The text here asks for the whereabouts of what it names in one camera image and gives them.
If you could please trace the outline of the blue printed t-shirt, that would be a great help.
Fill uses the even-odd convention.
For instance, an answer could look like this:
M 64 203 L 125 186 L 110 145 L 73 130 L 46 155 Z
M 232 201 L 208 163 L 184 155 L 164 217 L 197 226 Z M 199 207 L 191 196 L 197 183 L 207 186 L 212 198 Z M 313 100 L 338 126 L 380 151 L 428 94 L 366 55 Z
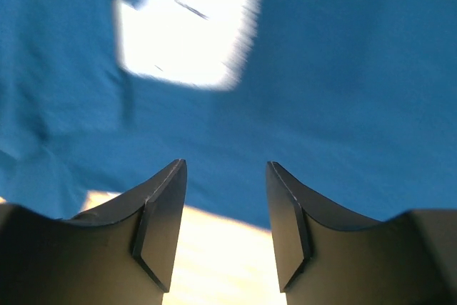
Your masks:
M 52 218 L 174 159 L 261 227 L 264 167 L 376 219 L 456 206 L 456 0 L 1 0 L 1 196 Z

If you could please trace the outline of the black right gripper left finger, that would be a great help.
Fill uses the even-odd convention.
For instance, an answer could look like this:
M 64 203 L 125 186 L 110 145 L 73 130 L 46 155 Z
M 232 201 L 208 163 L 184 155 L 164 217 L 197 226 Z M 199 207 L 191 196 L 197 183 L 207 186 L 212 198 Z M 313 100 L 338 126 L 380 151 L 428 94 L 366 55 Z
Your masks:
M 69 220 L 1 205 L 3 304 L 160 304 L 169 292 L 186 195 L 177 159 Z

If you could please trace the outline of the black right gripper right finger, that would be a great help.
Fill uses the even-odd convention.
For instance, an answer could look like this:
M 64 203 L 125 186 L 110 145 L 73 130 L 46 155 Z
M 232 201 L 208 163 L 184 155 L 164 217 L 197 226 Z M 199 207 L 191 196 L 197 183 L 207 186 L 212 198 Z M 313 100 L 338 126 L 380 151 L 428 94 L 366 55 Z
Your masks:
M 268 162 L 266 193 L 279 288 L 288 304 L 454 304 L 456 211 L 377 221 Z

